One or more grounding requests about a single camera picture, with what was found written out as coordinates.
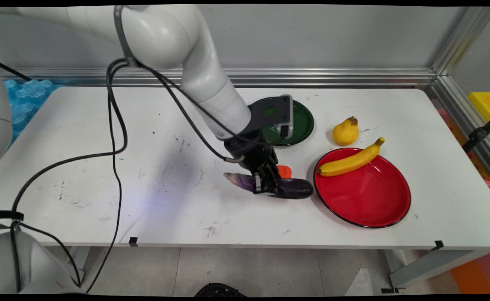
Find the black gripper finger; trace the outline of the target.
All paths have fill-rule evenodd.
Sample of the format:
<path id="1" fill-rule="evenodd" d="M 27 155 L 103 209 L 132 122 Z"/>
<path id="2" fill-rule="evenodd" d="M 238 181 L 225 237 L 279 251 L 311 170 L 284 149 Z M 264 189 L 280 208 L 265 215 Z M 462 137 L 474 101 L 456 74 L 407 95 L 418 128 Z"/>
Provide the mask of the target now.
<path id="1" fill-rule="evenodd" d="M 267 163 L 267 196 L 290 196 L 289 191 L 279 186 L 280 176 L 278 167 L 273 163 Z"/>
<path id="2" fill-rule="evenodd" d="M 254 185 L 253 194 L 260 194 L 261 196 L 271 196 L 271 180 L 272 173 L 270 169 L 258 169 L 253 173 Z"/>

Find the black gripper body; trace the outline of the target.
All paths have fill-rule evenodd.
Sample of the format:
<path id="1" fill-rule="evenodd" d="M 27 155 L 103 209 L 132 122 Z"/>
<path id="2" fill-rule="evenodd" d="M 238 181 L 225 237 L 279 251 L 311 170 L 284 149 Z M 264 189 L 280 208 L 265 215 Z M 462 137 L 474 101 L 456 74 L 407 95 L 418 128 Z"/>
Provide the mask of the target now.
<path id="1" fill-rule="evenodd" d="M 251 173 L 277 173 L 278 159 L 272 145 L 268 144 L 262 131 L 249 132 L 242 136 L 247 141 L 229 138 L 223 141 L 225 149 L 234 157 L 245 157 L 239 165 Z"/>

